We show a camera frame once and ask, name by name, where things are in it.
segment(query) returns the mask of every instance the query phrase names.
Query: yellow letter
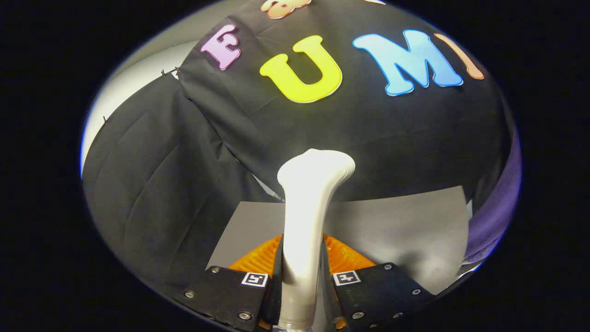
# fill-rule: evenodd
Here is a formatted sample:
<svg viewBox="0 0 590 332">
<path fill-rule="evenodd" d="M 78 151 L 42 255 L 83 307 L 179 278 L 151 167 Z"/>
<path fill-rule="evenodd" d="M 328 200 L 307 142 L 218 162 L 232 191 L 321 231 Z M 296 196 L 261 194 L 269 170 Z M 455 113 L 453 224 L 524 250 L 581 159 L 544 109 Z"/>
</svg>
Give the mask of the yellow letter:
<svg viewBox="0 0 590 332">
<path fill-rule="evenodd" d="M 334 93 L 342 83 L 342 71 L 320 44 L 322 38 L 313 35 L 300 40 L 293 51 L 304 52 L 322 72 L 322 79 L 313 84 L 301 82 L 287 64 L 286 54 L 279 54 L 260 67 L 260 74 L 268 76 L 288 99 L 296 103 L 312 103 Z"/>
</svg>

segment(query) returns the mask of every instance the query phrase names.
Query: bolt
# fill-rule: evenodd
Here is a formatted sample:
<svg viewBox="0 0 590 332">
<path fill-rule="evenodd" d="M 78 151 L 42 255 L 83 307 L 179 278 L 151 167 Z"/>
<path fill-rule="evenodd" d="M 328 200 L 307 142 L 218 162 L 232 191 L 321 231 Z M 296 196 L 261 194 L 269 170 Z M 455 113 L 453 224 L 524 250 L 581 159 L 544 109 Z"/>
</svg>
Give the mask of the bolt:
<svg viewBox="0 0 590 332">
<path fill-rule="evenodd" d="M 252 319 L 252 315 L 249 313 L 239 313 L 238 317 L 243 320 L 251 320 Z"/>
</svg>

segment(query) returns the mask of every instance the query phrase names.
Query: black fabric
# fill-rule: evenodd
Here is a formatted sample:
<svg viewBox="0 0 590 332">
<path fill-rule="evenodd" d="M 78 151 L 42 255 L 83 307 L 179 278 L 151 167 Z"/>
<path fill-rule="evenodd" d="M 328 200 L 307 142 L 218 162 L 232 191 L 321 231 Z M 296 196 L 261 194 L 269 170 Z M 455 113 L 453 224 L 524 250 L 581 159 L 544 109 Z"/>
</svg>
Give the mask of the black fabric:
<svg viewBox="0 0 590 332">
<path fill-rule="evenodd" d="M 236 25 L 232 34 L 241 55 L 222 71 L 200 48 L 225 24 Z M 261 19 L 258 2 L 250 2 L 212 28 L 186 58 L 179 77 L 185 95 L 231 152 L 281 196 L 276 179 L 280 166 L 316 148 L 345 152 L 356 162 L 355 175 L 336 192 L 335 200 L 395 197 L 455 185 L 462 185 L 471 199 L 483 177 L 488 176 L 486 185 L 493 187 L 493 168 L 505 153 L 506 123 L 495 82 L 466 50 L 486 78 L 469 77 L 449 46 L 432 37 L 464 84 L 439 87 L 431 71 L 428 88 L 416 84 L 409 94 L 388 96 L 379 66 L 368 52 L 354 48 L 352 40 L 377 33 L 406 47 L 405 29 L 430 36 L 440 32 L 392 6 L 357 0 L 313 1 L 277 20 Z M 268 59 L 286 53 L 303 82 L 318 81 L 317 66 L 292 50 L 311 35 L 323 37 L 322 46 L 339 65 L 343 81 L 329 97 L 294 103 L 258 71 Z"/>
<path fill-rule="evenodd" d="M 144 279 L 186 285 L 240 201 L 268 201 L 167 75 L 124 102 L 94 139 L 83 185 L 97 228 Z"/>
<path fill-rule="evenodd" d="M 225 24 L 236 25 L 241 55 L 222 71 L 200 49 Z M 474 206 L 480 204 L 507 155 L 505 105 L 467 50 L 484 80 L 469 77 L 437 38 L 431 40 L 463 85 L 439 87 L 431 72 L 428 88 L 416 84 L 409 94 L 388 96 L 379 66 L 352 40 L 377 33 L 406 47 L 406 29 L 439 32 L 394 7 L 358 0 L 314 0 L 278 20 L 252 1 L 212 27 L 182 63 L 180 80 L 167 75 L 139 90 L 90 147 L 84 191 L 108 246 L 158 292 L 182 289 L 205 269 L 239 202 L 273 201 L 253 175 L 284 197 L 278 169 L 309 148 L 355 160 L 354 176 L 334 200 L 461 185 L 467 200 L 477 196 Z M 294 103 L 258 71 L 286 53 L 302 81 L 318 81 L 311 59 L 292 50 L 311 35 L 323 37 L 343 81 L 329 97 Z"/>
</svg>

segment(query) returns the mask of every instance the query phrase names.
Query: white plastic object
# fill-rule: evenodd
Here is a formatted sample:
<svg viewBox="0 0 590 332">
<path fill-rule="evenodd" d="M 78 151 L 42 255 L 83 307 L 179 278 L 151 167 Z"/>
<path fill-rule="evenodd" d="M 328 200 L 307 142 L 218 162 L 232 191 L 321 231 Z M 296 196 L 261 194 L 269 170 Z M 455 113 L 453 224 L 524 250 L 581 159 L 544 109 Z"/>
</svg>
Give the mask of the white plastic object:
<svg viewBox="0 0 590 332">
<path fill-rule="evenodd" d="M 283 290 L 278 325 L 311 328 L 316 312 L 323 226 L 332 195 L 355 171 L 347 154 L 310 149 L 278 171 L 285 191 Z"/>
</svg>

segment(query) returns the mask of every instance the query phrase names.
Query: blue letter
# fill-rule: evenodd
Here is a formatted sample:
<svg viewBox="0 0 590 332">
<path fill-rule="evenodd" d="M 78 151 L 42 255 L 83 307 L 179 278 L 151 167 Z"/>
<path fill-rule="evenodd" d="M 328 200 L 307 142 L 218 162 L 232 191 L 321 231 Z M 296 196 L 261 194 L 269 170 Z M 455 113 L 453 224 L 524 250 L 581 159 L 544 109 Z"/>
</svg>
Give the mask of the blue letter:
<svg viewBox="0 0 590 332">
<path fill-rule="evenodd" d="M 422 87 L 428 87 L 428 65 L 434 71 L 432 80 L 438 86 L 458 86 L 463 79 L 448 63 L 430 37 L 417 30 L 405 30 L 408 50 L 378 34 L 358 37 L 352 42 L 356 48 L 365 49 L 377 61 L 387 78 L 385 92 L 390 96 L 412 92 L 414 84 L 399 72 L 403 69 Z"/>
</svg>

